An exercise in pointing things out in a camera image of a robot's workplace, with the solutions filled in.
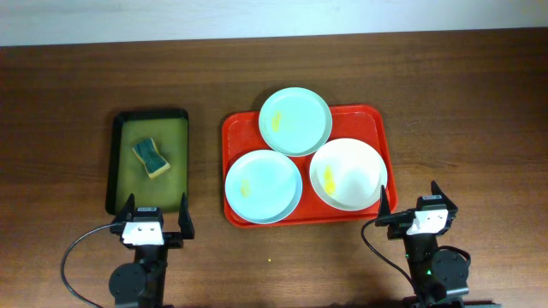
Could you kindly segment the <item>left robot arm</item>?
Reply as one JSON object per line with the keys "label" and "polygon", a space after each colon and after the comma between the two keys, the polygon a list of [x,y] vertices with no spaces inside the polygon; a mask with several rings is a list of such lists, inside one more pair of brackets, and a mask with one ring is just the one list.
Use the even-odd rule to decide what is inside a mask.
{"label": "left robot arm", "polygon": [[182,249],[184,240],[195,236],[188,211],[188,196],[182,195],[178,214],[179,230],[163,230],[164,216],[158,207],[137,207],[130,195],[115,215],[110,232],[134,251],[134,261],[118,266],[111,274],[109,290],[116,307],[152,308],[164,305],[168,252]]}

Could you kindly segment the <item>mint green plate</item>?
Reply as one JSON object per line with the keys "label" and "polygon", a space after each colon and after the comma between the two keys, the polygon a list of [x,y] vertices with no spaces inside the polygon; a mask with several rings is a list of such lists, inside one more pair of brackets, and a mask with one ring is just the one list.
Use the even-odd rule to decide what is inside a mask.
{"label": "mint green plate", "polygon": [[314,153],[330,137],[332,125],[324,99],[302,87],[273,93],[259,112],[259,132],[265,143],[290,157]]}

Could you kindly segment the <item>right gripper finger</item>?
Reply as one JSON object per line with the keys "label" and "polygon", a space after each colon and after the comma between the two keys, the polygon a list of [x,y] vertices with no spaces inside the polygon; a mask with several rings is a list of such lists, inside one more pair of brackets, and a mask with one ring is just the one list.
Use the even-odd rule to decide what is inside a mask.
{"label": "right gripper finger", "polygon": [[386,187],[385,185],[382,185],[380,190],[378,217],[384,217],[389,215],[390,215],[390,203],[388,200]]}
{"label": "right gripper finger", "polygon": [[445,204],[452,204],[452,201],[446,196],[436,181],[431,181],[431,193],[432,195],[440,196]]}

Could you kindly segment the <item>green and yellow sponge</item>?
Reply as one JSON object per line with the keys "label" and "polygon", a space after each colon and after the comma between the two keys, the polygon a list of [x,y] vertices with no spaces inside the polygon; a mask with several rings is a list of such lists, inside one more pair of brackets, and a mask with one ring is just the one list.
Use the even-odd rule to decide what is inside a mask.
{"label": "green and yellow sponge", "polygon": [[142,163],[150,179],[155,179],[170,169],[170,163],[160,154],[153,138],[146,138],[135,144],[132,152]]}

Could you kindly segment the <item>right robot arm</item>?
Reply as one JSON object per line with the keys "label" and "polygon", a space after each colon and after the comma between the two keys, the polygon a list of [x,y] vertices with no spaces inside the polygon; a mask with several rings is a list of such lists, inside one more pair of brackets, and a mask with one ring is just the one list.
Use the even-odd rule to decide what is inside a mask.
{"label": "right robot arm", "polygon": [[388,239],[403,241],[409,272],[387,261],[375,248],[371,251],[410,283],[414,296],[402,301],[405,307],[497,306],[488,300],[463,300],[469,294],[471,256],[460,248],[438,243],[438,237],[450,230],[457,212],[457,206],[434,181],[431,193],[417,198],[413,209],[397,213],[390,211],[386,188],[381,187],[378,215],[372,223],[377,227],[387,227]]}

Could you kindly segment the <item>light blue plate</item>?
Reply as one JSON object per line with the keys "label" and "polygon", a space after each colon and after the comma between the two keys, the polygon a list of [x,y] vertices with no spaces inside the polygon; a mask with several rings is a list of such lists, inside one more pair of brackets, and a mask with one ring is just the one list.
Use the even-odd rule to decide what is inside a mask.
{"label": "light blue plate", "polygon": [[224,182],[230,209],[247,222],[280,222],[297,207],[303,180],[296,164],[271,150],[251,151],[229,168]]}

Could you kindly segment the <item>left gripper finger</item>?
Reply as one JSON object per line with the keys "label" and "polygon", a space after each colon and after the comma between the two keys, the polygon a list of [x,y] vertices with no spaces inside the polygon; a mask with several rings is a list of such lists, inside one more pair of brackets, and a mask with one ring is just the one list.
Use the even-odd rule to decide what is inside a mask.
{"label": "left gripper finger", "polygon": [[194,224],[189,214],[188,210],[188,196],[186,193],[182,195],[179,216],[178,216],[178,225],[184,240],[193,240],[195,237]]}
{"label": "left gripper finger", "polygon": [[124,206],[116,213],[112,222],[123,223],[123,222],[131,221],[133,218],[133,214],[134,214],[134,195],[130,193]]}

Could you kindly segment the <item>cream white plate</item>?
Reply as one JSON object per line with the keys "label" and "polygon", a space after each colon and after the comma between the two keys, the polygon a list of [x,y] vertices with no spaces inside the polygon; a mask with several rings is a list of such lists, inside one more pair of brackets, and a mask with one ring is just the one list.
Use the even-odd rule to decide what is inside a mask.
{"label": "cream white plate", "polygon": [[330,207],[365,210],[380,199],[388,169],[380,154],[357,139],[333,139],[322,145],[309,165],[313,190]]}

